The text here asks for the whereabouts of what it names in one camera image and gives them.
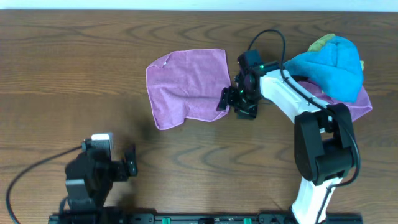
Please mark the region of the purple microfiber cloth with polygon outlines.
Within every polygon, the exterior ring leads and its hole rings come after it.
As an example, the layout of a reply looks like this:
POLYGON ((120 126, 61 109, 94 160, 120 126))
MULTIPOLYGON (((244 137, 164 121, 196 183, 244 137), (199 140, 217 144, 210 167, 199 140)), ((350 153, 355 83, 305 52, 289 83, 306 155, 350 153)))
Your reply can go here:
POLYGON ((146 87, 159 130, 186 119, 213 122, 229 112, 217 110, 221 92, 231 86, 224 49, 174 51, 146 68, 146 87))

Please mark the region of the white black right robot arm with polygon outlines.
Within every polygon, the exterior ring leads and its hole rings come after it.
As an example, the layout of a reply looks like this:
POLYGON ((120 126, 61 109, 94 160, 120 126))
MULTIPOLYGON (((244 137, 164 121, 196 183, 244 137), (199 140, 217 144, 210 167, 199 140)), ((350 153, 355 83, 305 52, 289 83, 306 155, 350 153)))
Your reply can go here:
POLYGON ((294 159, 302 176, 299 192, 284 223, 361 223, 356 215, 327 214, 335 189, 357 166, 351 115, 344 104, 329 105, 300 86, 277 63, 245 67, 236 86, 221 92, 217 109, 234 108, 255 119, 260 99, 273 102, 294 124, 294 159))

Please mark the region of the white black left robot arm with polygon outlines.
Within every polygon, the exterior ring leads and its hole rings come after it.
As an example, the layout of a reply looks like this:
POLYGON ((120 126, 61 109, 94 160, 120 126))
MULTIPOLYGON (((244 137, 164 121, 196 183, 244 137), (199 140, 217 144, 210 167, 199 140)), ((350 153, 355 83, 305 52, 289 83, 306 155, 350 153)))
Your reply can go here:
POLYGON ((69 210, 59 209, 59 223, 118 223, 125 218, 118 209, 105 207, 115 182, 125 182, 138 173, 136 147, 124 159, 114 161, 109 146, 83 144, 83 152, 65 168, 69 210))

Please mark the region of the green cloth under blue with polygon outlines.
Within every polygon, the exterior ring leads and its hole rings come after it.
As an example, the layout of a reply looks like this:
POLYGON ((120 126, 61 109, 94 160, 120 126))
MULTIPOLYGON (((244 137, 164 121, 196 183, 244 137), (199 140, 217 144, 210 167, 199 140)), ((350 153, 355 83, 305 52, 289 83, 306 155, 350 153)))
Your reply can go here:
POLYGON ((312 43, 307 52, 319 53, 324 63, 335 65, 338 68, 364 70, 364 61, 360 59, 355 44, 347 38, 333 33, 326 34, 312 43))

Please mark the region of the blue microfiber cloth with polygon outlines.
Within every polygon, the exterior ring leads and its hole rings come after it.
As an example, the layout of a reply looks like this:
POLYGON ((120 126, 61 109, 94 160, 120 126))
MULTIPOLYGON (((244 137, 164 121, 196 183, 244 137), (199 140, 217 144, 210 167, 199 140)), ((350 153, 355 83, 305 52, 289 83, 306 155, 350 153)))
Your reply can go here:
POLYGON ((363 71, 338 68, 324 63, 319 53, 305 52, 284 63, 293 77, 304 77, 313 82, 331 98, 341 102, 354 103, 364 83, 363 71))

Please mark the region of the purple cloth under pile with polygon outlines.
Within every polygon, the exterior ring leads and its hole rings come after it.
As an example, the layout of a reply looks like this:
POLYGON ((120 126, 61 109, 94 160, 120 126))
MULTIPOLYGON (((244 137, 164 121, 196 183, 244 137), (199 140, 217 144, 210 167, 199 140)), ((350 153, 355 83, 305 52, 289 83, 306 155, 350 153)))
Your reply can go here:
MULTIPOLYGON (((301 81, 299 82, 299 84, 303 86, 306 90, 308 90, 311 94, 315 95, 317 98, 321 100, 328 102, 329 104, 335 105, 341 103, 341 101, 326 95, 322 91, 322 89, 313 82, 301 81)), ((369 95, 364 89, 364 87, 361 88, 359 95, 354 103, 344 102, 344 104, 348 107, 351 113, 352 122, 358 120, 360 117, 364 116, 373 109, 373 106, 369 99, 369 95)))

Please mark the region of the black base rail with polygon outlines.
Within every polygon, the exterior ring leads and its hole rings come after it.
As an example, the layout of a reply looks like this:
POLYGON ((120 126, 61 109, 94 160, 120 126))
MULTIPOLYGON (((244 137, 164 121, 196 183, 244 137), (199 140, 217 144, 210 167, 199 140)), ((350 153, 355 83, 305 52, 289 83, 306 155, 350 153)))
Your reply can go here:
POLYGON ((294 224, 290 214, 261 213, 259 215, 154 215, 151 213, 113 213, 94 215, 51 215, 48 224, 294 224))

